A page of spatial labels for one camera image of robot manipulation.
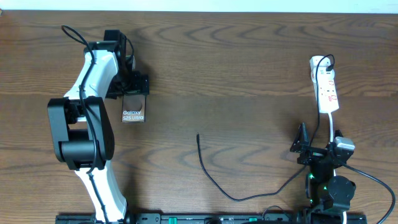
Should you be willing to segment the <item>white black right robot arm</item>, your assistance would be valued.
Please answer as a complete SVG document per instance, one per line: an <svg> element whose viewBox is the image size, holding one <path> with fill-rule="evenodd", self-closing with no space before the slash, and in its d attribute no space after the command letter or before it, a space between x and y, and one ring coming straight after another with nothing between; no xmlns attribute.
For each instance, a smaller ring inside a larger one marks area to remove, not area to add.
<svg viewBox="0 0 398 224"><path fill-rule="evenodd" d="M354 153L354 142L344 138L341 131L324 148L310 145L305 124L300 124L291 152L299 154L297 163L309 166L306 177L306 196L310 206L297 214L297 223L343 223L344 213L350 208L356 184L346 177L336 175Z"/></svg>

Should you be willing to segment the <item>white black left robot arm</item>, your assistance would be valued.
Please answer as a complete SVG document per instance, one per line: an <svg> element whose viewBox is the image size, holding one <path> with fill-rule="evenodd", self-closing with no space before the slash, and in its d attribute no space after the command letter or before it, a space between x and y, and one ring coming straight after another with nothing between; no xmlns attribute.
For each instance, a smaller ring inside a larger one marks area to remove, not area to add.
<svg viewBox="0 0 398 224"><path fill-rule="evenodd" d="M127 55L128 39L91 42L75 84L47 111L56 158L85 185L95 207L92 215L57 215L56 223L134 223L113 171L115 139L104 101L122 99L122 122L143 123L149 79Z"/></svg>

